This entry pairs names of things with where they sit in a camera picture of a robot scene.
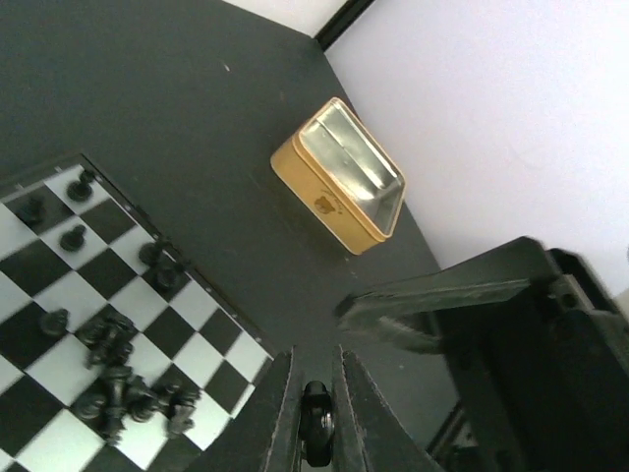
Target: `white square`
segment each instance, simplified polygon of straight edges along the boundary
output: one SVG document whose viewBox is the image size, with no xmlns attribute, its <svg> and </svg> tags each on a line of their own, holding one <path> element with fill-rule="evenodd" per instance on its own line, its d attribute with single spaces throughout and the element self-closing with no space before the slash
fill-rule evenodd
<svg viewBox="0 0 629 472">
<path fill-rule="evenodd" d="M 218 308 L 216 301 L 194 280 L 177 294 L 170 306 L 194 329 L 201 329 Z"/>
<path fill-rule="evenodd" d="M 107 303 L 78 273 L 69 272 L 39 293 L 35 302 L 47 312 L 65 308 L 70 313 L 68 331 L 75 332 Z"/>
<path fill-rule="evenodd" d="M 173 362 L 195 384 L 205 388 L 223 362 L 223 357 L 203 336 L 195 333 L 175 356 Z"/>
<path fill-rule="evenodd" d="M 168 306 L 168 302 L 140 277 L 114 295 L 109 304 L 134 322 L 140 331 Z"/>
<path fill-rule="evenodd" d="M 0 449 L 0 470 L 5 470 L 13 463 L 13 457 Z"/>
<path fill-rule="evenodd" d="M 156 413 L 146 423 L 136 423 L 130 417 L 126 417 L 123 423 L 127 429 L 116 447 L 141 469 L 147 469 L 168 441 L 166 421 L 166 417 L 161 413 Z"/>
<path fill-rule="evenodd" d="M 241 332 L 225 359 L 249 382 L 253 382 L 268 357 L 266 351 L 246 332 Z"/>
<path fill-rule="evenodd" d="M 207 393 L 201 391 L 197 411 L 192 419 L 195 426 L 184 433 L 201 450 L 206 450 L 220 436 L 229 421 L 229 415 Z"/>
<path fill-rule="evenodd" d="M 27 295 L 9 277 L 0 272 L 0 324 L 30 302 Z"/>
<path fill-rule="evenodd" d="M 72 253 L 63 249 L 59 244 L 59 240 L 66 231 L 70 231 L 78 224 L 82 224 L 86 227 L 86 242 L 78 251 Z M 107 248 L 107 244 L 100 239 L 100 236 L 94 233 L 78 216 L 68 218 L 63 223 L 43 233 L 40 238 L 57 256 L 74 270 L 91 261 Z"/>
<path fill-rule="evenodd" d="M 109 247 L 137 274 L 142 275 L 148 270 L 148 266 L 140 261 L 140 248 L 144 244 L 152 242 L 153 238 L 150 237 L 150 234 L 141 226 L 136 226 L 119 237 Z"/>
<path fill-rule="evenodd" d="M 146 384 L 153 384 L 168 369 L 170 359 L 141 333 L 131 343 L 134 352 L 129 365 L 133 367 L 134 374 L 144 377 Z"/>
<path fill-rule="evenodd" d="M 242 410 L 243 406 L 247 404 L 247 402 L 249 401 L 249 397 L 252 396 L 252 393 L 254 393 L 255 389 L 256 388 L 252 384 L 247 385 L 247 388 L 245 388 L 245 391 L 240 397 L 240 400 L 238 400 L 238 403 L 236 403 L 236 406 L 232 410 L 232 418 L 236 418 L 238 416 L 240 410 Z"/>
<path fill-rule="evenodd" d="M 62 173 L 55 175 L 54 177 L 50 177 L 44 183 L 46 187 L 48 187 L 52 192 L 59 197 L 64 204 L 66 204 L 70 209 L 76 213 L 81 214 L 88 211 L 90 208 L 96 207 L 98 204 L 104 202 L 109 198 L 109 194 L 102 186 L 94 181 L 91 183 L 92 194 L 91 197 L 86 202 L 75 202 L 74 200 L 68 197 L 66 193 L 68 190 L 68 185 L 70 183 L 79 180 L 79 176 L 83 172 L 83 168 L 80 165 L 77 165 L 71 169 L 65 170 Z"/>
<path fill-rule="evenodd" d="M 0 228 L 0 260 L 37 239 L 37 235 L 4 205 L 0 205 Z"/>
<path fill-rule="evenodd" d="M 71 405 L 98 377 L 97 369 L 87 369 L 88 349 L 69 334 L 27 369 L 65 405 Z"/>
<path fill-rule="evenodd" d="M 0 356 L 0 395 L 13 385 L 21 376 L 22 371 Z"/>
<path fill-rule="evenodd" d="M 61 410 L 17 459 L 30 472 L 79 472 L 103 446 L 94 431 Z"/>
</svg>

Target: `chess piece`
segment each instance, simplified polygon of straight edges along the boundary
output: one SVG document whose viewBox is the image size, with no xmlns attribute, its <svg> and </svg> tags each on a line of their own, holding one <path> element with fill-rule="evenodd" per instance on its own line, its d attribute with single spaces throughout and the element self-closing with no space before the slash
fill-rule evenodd
<svg viewBox="0 0 629 472">
<path fill-rule="evenodd" d="M 161 293 L 170 292 L 179 283 L 189 264 L 188 261 L 182 261 L 158 265 L 153 276 L 153 288 Z"/>
<path fill-rule="evenodd" d="M 82 420 L 97 418 L 107 403 L 107 397 L 102 393 L 87 393 L 79 397 L 73 410 Z"/>
<path fill-rule="evenodd" d="M 66 194 L 70 200 L 74 202 L 86 202 L 93 194 L 91 183 L 96 178 L 96 174 L 92 170 L 84 170 L 79 176 L 79 180 L 72 182 Z"/>
<path fill-rule="evenodd" d="M 146 423 L 157 411 L 159 411 L 159 400 L 150 396 L 137 400 L 129 408 L 129 414 L 138 423 Z"/>
<path fill-rule="evenodd" d="M 170 246 L 170 241 L 167 238 L 159 237 L 157 241 L 152 243 L 146 243 L 140 248 L 138 257 L 140 261 L 147 266 L 156 266 L 161 259 L 164 250 Z"/>
<path fill-rule="evenodd" d="M 198 390 L 183 390 L 177 395 L 177 403 L 173 405 L 173 415 L 167 426 L 169 439 L 175 439 L 195 426 L 191 416 L 197 410 L 196 403 L 199 399 Z"/>
<path fill-rule="evenodd" d="M 109 401 L 105 408 L 105 424 L 102 434 L 107 443 L 115 445 L 120 441 L 120 434 L 125 429 L 122 418 L 125 416 L 124 392 L 127 379 L 131 376 L 129 366 L 114 366 L 105 369 L 100 378 L 105 383 Z"/>
<path fill-rule="evenodd" d="M 127 391 L 125 392 L 125 404 L 138 402 L 145 397 L 157 398 L 157 395 L 151 390 L 146 383 L 144 377 L 134 376 L 127 383 Z"/>
<path fill-rule="evenodd" d="M 41 195 L 30 196 L 29 201 L 16 213 L 16 216 L 28 227 L 35 226 L 43 221 L 45 215 L 46 208 L 43 205 L 43 197 Z"/>
<path fill-rule="evenodd" d="M 129 341 L 121 341 L 110 349 L 109 355 L 105 360 L 108 366 L 118 365 L 124 366 L 129 362 L 131 354 L 134 352 L 134 345 Z"/>
<path fill-rule="evenodd" d="M 65 251 L 75 253 L 86 243 L 86 227 L 78 224 L 70 231 L 63 233 L 59 240 L 59 245 Z"/>
<path fill-rule="evenodd" d="M 159 402 L 159 409 L 166 416 L 170 413 L 170 402 L 173 399 L 173 396 L 179 391 L 181 388 L 181 382 L 178 380 L 174 380 L 171 383 L 166 383 L 164 385 L 159 386 L 155 393 L 157 393 L 157 401 Z"/>
<path fill-rule="evenodd" d="M 39 319 L 41 332 L 50 337 L 61 337 L 66 333 L 70 314 L 63 308 L 54 312 L 44 313 Z"/>
<path fill-rule="evenodd" d="M 76 333 L 76 337 L 84 345 L 91 347 L 102 338 L 106 328 L 107 323 L 105 319 L 102 316 L 95 316 L 81 326 Z"/>
</svg>

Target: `gray tabletop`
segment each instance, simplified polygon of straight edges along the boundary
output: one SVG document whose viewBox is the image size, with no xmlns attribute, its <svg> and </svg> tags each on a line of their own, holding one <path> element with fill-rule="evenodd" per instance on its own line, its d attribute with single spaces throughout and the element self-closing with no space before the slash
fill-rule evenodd
<svg viewBox="0 0 629 472">
<path fill-rule="evenodd" d="M 331 311 L 372 283 L 437 270 L 404 207 L 351 256 L 273 174 L 272 153 L 345 96 L 312 39 L 216 0 L 0 3 L 0 177 L 86 151 L 306 378 L 358 352 L 411 436 L 454 404 L 444 362 L 338 332 Z"/>
</svg>

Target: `metal tin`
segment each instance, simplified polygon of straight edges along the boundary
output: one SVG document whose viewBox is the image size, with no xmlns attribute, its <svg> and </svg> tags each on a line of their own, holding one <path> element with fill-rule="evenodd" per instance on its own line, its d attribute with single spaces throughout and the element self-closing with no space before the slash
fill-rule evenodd
<svg viewBox="0 0 629 472">
<path fill-rule="evenodd" d="M 404 177 L 341 99 L 332 98 L 306 122 L 271 166 L 353 254 L 393 233 Z"/>
</svg>

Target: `chessboard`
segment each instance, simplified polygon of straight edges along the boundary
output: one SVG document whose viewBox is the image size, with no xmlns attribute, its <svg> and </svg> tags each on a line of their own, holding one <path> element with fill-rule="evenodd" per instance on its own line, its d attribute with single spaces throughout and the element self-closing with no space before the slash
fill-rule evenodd
<svg viewBox="0 0 629 472">
<path fill-rule="evenodd" d="M 85 171 L 93 181 L 77 201 L 69 187 Z M 28 219 L 33 205 L 39 214 Z M 61 240 L 78 226 L 80 248 L 68 251 Z M 181 471 L 239 414 L 273 351 L 194 264 L 154 288 L 158 268 L 139 252 L 163 236 L 83 154 L 0 182 L 0 470 Z M 173 264 L 184 256 L 176 241 L 162 255 Z M 58 311 L 67 323 L 51 336 L 41 320 Z M 86 366 L 78 330 L 110 312 L 135 327 L 126 361 L 135 376 L 199 393 L 194 426 L 175 439 L 163 411 L 143 423 L 126 415 L 114 445 L 98 418 L 76 414 L 78 399 L 103 389 L 104 369 Z"/>
</svg>

